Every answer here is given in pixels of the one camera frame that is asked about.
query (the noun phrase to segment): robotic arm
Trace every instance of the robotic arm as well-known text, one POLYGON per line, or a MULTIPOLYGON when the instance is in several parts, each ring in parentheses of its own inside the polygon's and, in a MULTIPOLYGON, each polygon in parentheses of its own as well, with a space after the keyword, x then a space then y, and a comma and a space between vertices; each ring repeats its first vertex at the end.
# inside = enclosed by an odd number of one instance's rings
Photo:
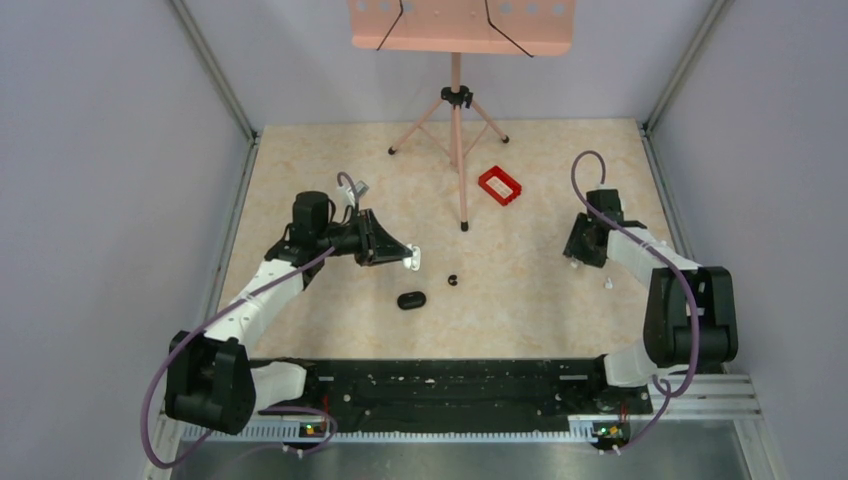
MULTIPOLYGON (((370 209, 348 208, 350 220, 336 223, 332 220, 335 205, 325 193, 297 195, 292 223, 286 226, 283 238, 268 250, 253 279, 231 302, 240 304, 189 342, 168 368, 165 413, 169 417, 236 434, 254 412, 303 394, 303 367, 274 362, 251 370, 248 358, 283 307, 321 271, 324 260, 301 267, 328 249, 333 248, 331 256, 353 255, 360 266, 402 261, 405 267, 418 270, 418 247, 395 240, 370 209), (298 273, 266 287, 293 272, 298 273)), ((187 335, 178 333, 170 348, 187 335)))
POLYGON ((643 386, 652 375, 688 368, 692 329, 683 287, 671 269, 648 252, 649 245, 671 260, 695 294, 700 318, 698 365, 733 360, 738 343, 730 273, 722 267, 704 267, 683 258, 654 238, 640 222, 626 221, 617 190, 601 186, 587 192, 586 200, 642 243, 611 229, 591 212, 579 213, 563 255, 598 268, 607 259, 613 260, 648 289, 642 339, 603 357, 607 385, 643 386))

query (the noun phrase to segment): tripod leg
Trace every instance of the tripod leg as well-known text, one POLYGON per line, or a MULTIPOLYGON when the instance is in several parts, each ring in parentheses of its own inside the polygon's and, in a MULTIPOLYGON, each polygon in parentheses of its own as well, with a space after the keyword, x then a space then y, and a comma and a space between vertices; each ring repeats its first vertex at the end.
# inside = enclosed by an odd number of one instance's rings
POLYGON ((468 207, 465 200, 465 159, 462 154, 462 112, 460 107, 451 110, 451 127, 453 128, 454 149, 453 157, 459 169, 459 227, 463 232, 468 231, 468 207))
POLYGON ((409 127, 409 130, 407 130, 399 139, 395 140, 395 143, 393 143, 392 146, 389 147, 389 155, 394 155, 395 152, 397 152, 397 149, 400 148, 401 144, 403 144, 403 142, 405 142, 406 139, 409 138, 410 135, 412 135, 412 132, 414 132, 415 129, 420 127, 422 123, 426 122, 427 119, 430 118, 431 115, 433 115, 433 112, 435 112, 441 104, 442 99, 441 97, 439 97, 439 99, 436 100, 436 103, 434 103, 433 106, 430 107, 430 110, 427 110, 427 113, 421 115, 421 118, 419 118, 411 127, 409 127))
POLYGON ((474 110, 477 110, 477 113, 479 113, 480 116, 483 117, 483 120, 485 120, 486 123, 488 123, 489 126, 492 127, 492 130, 494 130, 495 133, 497 133, 498 136, 501 137, 502 142, 509 143, 509 136, 507 134, 503 133, 503 130, 501 130, 498 127, 498 124, 495 123, 495 121, 492 119, 492 117, 490 117, 489 114, 486 113, 485 110, 483 110, 483 107, 481 107, 479 103, 472 101, 471 102, 471 108, 473 108, 474 110))

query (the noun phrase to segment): black oval object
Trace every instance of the black oval object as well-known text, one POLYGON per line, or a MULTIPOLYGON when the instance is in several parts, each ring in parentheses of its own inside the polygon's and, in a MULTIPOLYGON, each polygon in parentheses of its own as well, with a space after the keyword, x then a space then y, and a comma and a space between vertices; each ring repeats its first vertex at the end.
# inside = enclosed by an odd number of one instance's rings
POLYGON ((425 303, 427 303, 427 296, 424 295, 424 292, 403 293, 398 297, 398 307, 401 310, 421 308, 425 303))

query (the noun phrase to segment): beige table surface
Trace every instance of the beige table surface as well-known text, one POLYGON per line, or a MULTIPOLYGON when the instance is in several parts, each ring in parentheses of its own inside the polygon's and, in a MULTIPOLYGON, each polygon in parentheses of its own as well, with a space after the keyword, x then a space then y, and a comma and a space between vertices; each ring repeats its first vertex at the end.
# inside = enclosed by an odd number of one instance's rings
MULTIPOLYGON (((250 280, 267 249, 291 221, 295 195, 330 194, 336 172, 371 190, 373 208, 395 238, 422 249, 418 272, 399 263, 363 268, 353 258, 328 259, 310 287, 292 300, 253 356, 304 358, 592 357, 641 335, 647 292, 626 270, 574 269, 562 250, 578 212, 569 170, 594 149, 607 161, 625 216, 660 240, 668 225, 632 119, 504 121, 502 144, 491 131, 466 160, 470 231, 459 229, 458 176, 421 132, 394 156, 386 149, 408 124, 269 126, 262 135, 222 300, 250 280), (499 165, 523 185, 502 207, 477 186, 499 165), (455 274, 459 285, 448 285, 455 274), (604 288, 607 277, 612 289, 604 288), (427 304, 401 311, 397 296, 421 290, 427 304)), ((480 122, 466 122, 473 138, 480 122)), ((428 129, 447 139, 448 124, 428 129)), ((581 162, 583 190, 599 181, 592 158, 581 162)))

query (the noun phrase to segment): black string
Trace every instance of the black string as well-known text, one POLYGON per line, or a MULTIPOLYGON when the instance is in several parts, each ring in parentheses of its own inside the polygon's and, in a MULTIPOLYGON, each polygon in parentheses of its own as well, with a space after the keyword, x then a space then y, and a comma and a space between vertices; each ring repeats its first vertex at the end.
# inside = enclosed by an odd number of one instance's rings
POLYGON ((503 33, 503 32, 501 31, 501 29, 500 29, 500 28, 496 27, 496 26, 495 26, 495 24, 494 24, 494 23, 492 23, 492 17, 489 15, 489 0, 486 0, 486 20, 488 20, 488 21, 489 21, 489 26, 490 26, 490 27, 492 27, 492 28, 494 28, 496 32, 498 32, 498 33, 500 33, 501 35, 503 35, 503 37, 504 37, 505 39, 509 40, 509 41, 510 41, 513 45, 515 45, 516 47, 518 47, 518 49, 519 49, 519 50, 521 50, 522 52, 524 52, 524 54, 525 54, 525 55, 527 55, 527 56, 528 56, 528 57, 530 57, 530 58, 533 58, 533 55, 530 55, 530 52, 528 52, 527 50, 524 50, 524 49, 521 47, 521 45, 519 45, 519 44, 515 43, 515 40, 513 40, 513 39, 509 38, 509 35, 507 35, 507 34, 503 33))
POLYGON ((380 42, 380 45, 377 47, 378 52, 380 51, 381 48, 383 48, 383 44, 386 43, 386 39, 389 38, 389 35, 392 34, 392 30, 395 29, 395 25, 397 25, 398 20, 400 20, 401 15, 403 15, 403 1, 402 0, 398 0, 398 6, 400 7, 400 13, 398 13, 398 18, 395 19, 395 23, 392 24, 392 28, 390 28, 389 31, 386 32, 386 36, 383 37, 383 41, 380 42))

